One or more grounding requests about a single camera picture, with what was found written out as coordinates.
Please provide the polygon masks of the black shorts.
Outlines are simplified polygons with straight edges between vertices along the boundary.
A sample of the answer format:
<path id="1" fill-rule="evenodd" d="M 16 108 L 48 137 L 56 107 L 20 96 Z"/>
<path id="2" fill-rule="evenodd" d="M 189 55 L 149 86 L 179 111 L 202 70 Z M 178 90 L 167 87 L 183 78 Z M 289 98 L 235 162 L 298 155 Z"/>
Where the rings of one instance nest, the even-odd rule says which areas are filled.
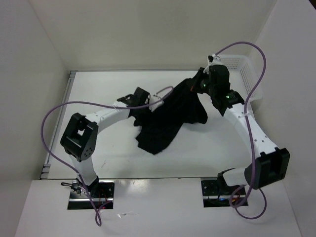
<path id="1" fill-rule="evenodd" d="M 191 91 L 191 82 L 191 78 L 183 80 L 161 106 L 135 118 L 134 126 L 141 127 L 136 136 L 138 148 L 156 155 L 170 145 L 183 124 L 207 122 L 207 112 L 198 94 Z"/>

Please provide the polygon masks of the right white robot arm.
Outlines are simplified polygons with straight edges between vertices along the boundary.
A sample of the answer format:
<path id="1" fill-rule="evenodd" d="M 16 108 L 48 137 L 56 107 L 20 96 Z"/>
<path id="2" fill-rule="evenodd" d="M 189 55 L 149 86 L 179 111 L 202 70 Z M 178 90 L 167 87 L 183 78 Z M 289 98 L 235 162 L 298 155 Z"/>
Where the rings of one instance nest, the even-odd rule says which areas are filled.
<path id="1" fill-rule="evenodd" d="M 228 194 L 234 186 L 257 190 L 283 180 L 290 153 L 279 148 L 255 121 L 242 96 L 231 89 L 230 73 L 224 65 L 199 68 L 190 82 L 190 90 L 209 95 L 212 105 L 237 131 L 247 146 L 252 162 L 246 168 L 230 168 L 218 174 L 217 190 Z"/>

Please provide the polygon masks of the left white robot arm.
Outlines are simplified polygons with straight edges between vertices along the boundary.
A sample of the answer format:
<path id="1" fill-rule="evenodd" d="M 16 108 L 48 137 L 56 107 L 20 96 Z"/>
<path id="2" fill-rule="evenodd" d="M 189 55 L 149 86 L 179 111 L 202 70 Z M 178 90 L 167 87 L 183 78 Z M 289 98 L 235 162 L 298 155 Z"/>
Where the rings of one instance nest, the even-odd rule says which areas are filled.
<path id="1" fill-rule="evenodd" d="M 81 185 L 81 192 L 87 197 L 94 197 L 101 190 L 92 162 L 98 134 L 121 120 L 149 112 L 149 108 L 130 110 L 129 107 L 144 106 L 149 103 L 150 97 L 149 92 L 138 87 L 133 94 L 119 98 L 110 108 L 87 115 L 75 113 L 71 116 L 60 143 L 79 172 L 77 180 Z"/>

